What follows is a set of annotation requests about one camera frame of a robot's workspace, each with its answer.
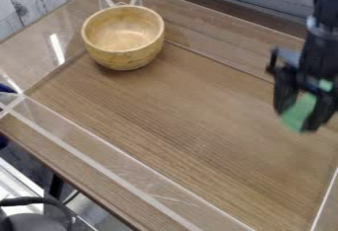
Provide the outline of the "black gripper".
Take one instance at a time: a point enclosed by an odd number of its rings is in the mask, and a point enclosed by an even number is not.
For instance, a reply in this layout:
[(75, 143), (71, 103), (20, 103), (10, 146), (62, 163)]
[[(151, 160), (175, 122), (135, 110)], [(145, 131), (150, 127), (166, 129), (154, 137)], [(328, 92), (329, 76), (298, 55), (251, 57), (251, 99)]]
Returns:
[[(294, 104), (298, 93), (316, 84), (317, 77), (306, 74), (300, 67), (301, 53), (296, 50), (275, 47), (271, 50), (271, 58), (266, 72), (274, 76), (274, 108), (281, 115)], [(302, 122), (304, 131), (317, 131), (330, 120), (337, 110), (337, 98), (330, 93), (304, 95), (305, 119)]]

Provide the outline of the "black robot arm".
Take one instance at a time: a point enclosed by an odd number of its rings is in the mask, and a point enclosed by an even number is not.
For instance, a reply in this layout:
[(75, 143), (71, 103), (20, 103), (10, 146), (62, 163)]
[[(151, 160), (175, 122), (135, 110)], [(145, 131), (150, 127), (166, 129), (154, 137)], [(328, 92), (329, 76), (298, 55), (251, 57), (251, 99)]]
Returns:
[(313, 0), (301, 51), (275, 47), (274, 109), (296, 132), (314, 132), (338, 113), (338, 0)]

